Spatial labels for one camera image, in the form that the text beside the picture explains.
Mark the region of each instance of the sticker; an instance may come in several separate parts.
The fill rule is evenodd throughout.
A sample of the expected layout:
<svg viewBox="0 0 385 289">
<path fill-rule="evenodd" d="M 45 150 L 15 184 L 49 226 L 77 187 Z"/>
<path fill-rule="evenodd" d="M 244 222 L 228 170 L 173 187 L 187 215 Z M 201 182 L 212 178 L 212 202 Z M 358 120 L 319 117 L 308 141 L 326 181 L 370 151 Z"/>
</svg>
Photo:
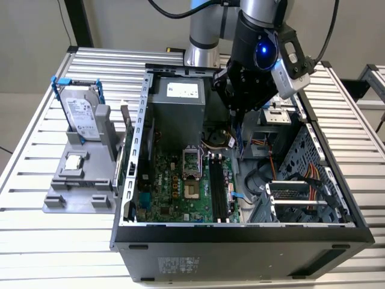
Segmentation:
<svg viewBox="0 0 385 289">
<path fill-rule="evenodd" d="M 85 99 L 66 98 L 76 131 L 86 140 L 100 140 L 91 104 Z"/>
<path fill-rule="evenodd" d="M 235 144 L 235 138 L 231 137 L 230 140 L 229 140 L 229 147 L 233 148 L 234 144 Z"/>
<path fill-rule="evenodd" d="M 177 83 L 167 84 L 167 96 L 169 98 L 199 98 L 197 83 Z"/>
<path fill-rule="evenodd" d="M 66 185 L 72 185 L 75 187 L 80 187 L 80 183 L 78 183 L 78 182 L 66 182 Z"/>
<path fill-rule="evenodd" d="M 200 257 L 159 257 L 159 272 L 162 274 L 197 273 Z"/>
</svg>

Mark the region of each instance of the aluminum extrusion table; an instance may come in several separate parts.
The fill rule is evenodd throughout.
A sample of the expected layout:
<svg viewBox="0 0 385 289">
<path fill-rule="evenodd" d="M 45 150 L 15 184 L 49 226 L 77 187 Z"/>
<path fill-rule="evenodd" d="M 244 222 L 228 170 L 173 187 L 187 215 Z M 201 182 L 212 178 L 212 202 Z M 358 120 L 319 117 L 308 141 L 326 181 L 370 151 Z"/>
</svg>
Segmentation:
<svg viewBox="0 0 385 289">
<path fill-rule="evenodd" d="M 182 65 L 182 54 L 79 48 L 57 76 L 103 82 L 117 130 L 120 101 L 135 122 L 145 63 Z M 375 238 L 375 244 L 316 281 L 147 284 L 165 287 L 385 288 L 385 148 L 339 81 L 318 65 L 306 88 L 321 129 Z M 0 287 L 141 288 L 109 250 L 111 214 L 44 214 L 43 199 L 66 144 L 67 123 L 48 88 L 0 177 Z"/>
</svg>

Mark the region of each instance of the side panel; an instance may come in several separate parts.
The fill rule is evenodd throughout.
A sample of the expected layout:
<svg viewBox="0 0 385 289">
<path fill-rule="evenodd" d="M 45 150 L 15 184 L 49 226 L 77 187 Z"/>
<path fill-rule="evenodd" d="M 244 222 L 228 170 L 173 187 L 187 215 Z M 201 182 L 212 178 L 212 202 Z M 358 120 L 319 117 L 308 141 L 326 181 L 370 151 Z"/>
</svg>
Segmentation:
<svg viewBox="0 0 385 289">
<path fill-rule="evenodd" d="M 315 279 L 362 244 L 117 243 L 134 282 Z"/>
</svg>

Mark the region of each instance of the power supply label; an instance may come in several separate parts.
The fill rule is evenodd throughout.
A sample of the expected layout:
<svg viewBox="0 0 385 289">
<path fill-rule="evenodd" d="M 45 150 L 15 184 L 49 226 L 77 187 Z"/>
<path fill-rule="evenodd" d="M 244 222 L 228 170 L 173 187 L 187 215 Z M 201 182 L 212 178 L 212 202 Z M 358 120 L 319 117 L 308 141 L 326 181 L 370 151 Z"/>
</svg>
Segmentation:
<svg viewBox="0 0 385 289">
<path fill-rule="evenodd" d="M 197 83 L 170 82 L 167 84 L 169 98 L 199 98 Z"/>
</svg>

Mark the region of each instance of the ram slot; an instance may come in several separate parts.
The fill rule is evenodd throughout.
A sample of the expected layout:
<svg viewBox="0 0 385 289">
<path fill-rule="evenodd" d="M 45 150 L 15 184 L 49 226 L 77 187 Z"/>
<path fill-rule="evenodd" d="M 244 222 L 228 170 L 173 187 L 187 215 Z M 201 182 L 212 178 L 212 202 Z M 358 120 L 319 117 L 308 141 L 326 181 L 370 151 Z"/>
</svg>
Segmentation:
<svg viewBox="0 0 385 289">
<path fill-rule="evenodd" d="M 211 158 L 209 160 L 210 188 L 213 219 L 214 221 L 224 223 L 227 218 L 227 201 L 220 159 L 221 158 Z"/>
</svg>

